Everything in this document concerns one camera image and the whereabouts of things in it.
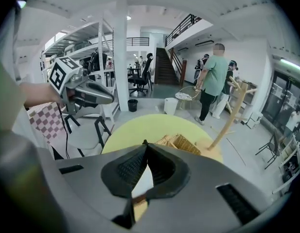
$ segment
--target green t-shirt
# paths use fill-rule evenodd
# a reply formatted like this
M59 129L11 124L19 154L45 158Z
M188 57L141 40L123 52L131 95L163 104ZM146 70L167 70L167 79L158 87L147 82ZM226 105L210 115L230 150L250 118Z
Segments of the green t-shirt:
M218 96L223 87L228 70L228 63L224 57L212 55L206 62L204 69L209 70L207 73L203 90L207 94Z

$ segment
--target black and white marker cube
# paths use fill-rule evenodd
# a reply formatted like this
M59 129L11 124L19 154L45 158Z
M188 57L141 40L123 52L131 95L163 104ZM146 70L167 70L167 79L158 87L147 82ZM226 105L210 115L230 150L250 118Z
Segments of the black and white marker cube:
M49 82L61 95L64 84L70 80L72 75L78 74L80 68L82 68L82 66L69 57L56 58L49 77Z

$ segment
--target sneaker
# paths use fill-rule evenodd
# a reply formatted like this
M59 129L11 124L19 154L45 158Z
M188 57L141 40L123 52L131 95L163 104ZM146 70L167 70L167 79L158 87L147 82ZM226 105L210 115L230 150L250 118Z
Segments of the sneaker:
M198 116L195 117L195 121L198 122L201 125L205 125L205 121L201 121Z
M214 114L211 114L211 115L212 115L212 117L214 117L215 119L220 119L219 116L215 116Z

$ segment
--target white bucket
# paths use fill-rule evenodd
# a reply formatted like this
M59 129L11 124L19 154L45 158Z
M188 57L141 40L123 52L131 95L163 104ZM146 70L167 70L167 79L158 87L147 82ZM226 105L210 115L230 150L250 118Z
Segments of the white bucket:
M174 115L177 105L178 105L178 99L166 98L165 105L164 105L164 112L168 115Z

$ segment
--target person's arm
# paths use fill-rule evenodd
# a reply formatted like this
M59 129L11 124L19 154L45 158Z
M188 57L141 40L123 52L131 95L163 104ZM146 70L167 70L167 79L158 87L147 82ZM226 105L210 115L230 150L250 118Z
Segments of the person's arm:
M230 81L227 81L227 84L230 85L230 86L232 86L232 87L234 87L234 88L237 88L237 86L235 86L234 83L232 83Z
M200 76L199 76L198 83L197 83L197 85L196 85L196 87L197 87L198 89L200 89L200 87L203 85L203 82L204 82L204 79L205 79L207 73L208 73L212 68L214 68L215 65L216 65L215 60L214 60L212 57L210 57L210 58L207 60L206 64L204 65L204 68L203 68L203 70L201 71L201 74L200 74Z
M25 107L33 107L48 102L62 103L59 94L50 83L21 83L19 87L26 95Z

